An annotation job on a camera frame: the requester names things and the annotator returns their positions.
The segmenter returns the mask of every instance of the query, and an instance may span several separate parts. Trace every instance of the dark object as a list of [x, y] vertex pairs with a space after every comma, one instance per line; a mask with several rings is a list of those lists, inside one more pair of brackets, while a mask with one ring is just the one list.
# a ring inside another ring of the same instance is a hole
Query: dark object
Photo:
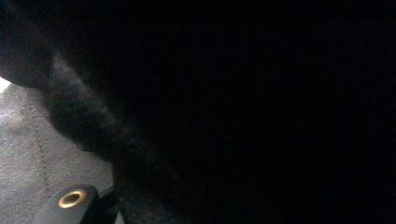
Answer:
[[[37, 214], [34, 224], [115, 223], [116, 201], [112, 189], [99, 198], [96, 188], [72, 186], [55, 193]], [[123, 223], [119, 215], [117, 223]]]

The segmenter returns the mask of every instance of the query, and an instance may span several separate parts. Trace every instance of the gray carpet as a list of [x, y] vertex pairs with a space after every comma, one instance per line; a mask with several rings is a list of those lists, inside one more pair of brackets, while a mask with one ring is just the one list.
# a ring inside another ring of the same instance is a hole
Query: gray carpet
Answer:
[[0, 224], [32, 223], [47, 199], [74, 184], [111, 187], [110, 164], [57, 133], [36, 91], [0, 93]]

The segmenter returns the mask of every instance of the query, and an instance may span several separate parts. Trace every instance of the brass grommet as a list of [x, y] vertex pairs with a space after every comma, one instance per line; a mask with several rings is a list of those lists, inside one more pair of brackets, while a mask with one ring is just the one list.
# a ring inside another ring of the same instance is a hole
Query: brass grommet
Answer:
[[58, 205], [62, 208], [69, 208], [82, 203], [87, 197], [87, 193], [83, 189], [75, 189], [71, 192], [66, 193], [58, 202]]

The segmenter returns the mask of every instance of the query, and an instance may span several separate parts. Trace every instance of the black animal fur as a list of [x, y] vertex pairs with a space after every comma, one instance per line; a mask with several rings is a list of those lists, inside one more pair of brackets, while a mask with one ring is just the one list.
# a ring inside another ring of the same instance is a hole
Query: black animal fur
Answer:
[[54, 125], [113, 162], [128, 221], [133, 188], [190, 222], [396, 221], [394, 25], [89, 6], [49, 26], [46, 91]]

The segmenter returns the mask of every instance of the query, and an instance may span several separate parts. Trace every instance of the black plastic part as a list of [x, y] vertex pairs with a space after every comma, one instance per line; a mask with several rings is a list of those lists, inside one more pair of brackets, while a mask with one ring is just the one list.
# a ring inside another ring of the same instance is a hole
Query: black plastic part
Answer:
[[[67, 193], [83, 189], [86, 192], [85, 199], [72, 207], [62, 208], [58, 205], [59, 200]], [[77, 185], [63, 189], [55, 193], [35, 216], [33, 224], [81, 224], [102, 223], [105, 211], [100, 206], [98, 192], [92, 186]]]

